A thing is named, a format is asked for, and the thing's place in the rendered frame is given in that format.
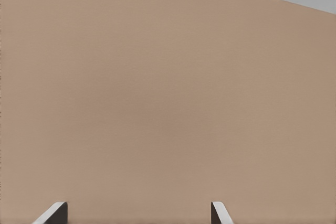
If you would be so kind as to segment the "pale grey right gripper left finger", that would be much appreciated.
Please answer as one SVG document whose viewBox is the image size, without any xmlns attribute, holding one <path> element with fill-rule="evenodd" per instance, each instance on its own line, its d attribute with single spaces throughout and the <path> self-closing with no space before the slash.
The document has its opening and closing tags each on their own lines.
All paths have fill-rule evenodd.
<svg viewBox="0 0 336 224">
<path fill-rule="evenodd" d="M 68 224 L 68 203 L 55 202 L 33 224 Z"/>
</svg>

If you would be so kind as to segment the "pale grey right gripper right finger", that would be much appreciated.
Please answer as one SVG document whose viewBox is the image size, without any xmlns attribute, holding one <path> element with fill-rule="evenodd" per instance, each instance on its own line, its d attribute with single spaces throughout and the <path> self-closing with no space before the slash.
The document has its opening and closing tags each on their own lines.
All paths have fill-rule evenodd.
<svg viewBox="0 0 336 224">
<path fill-rule="evenodd" d="M 220 201 L 211 202 L 211 224 L 234 224 L 225 205 Z"/>
</svg>

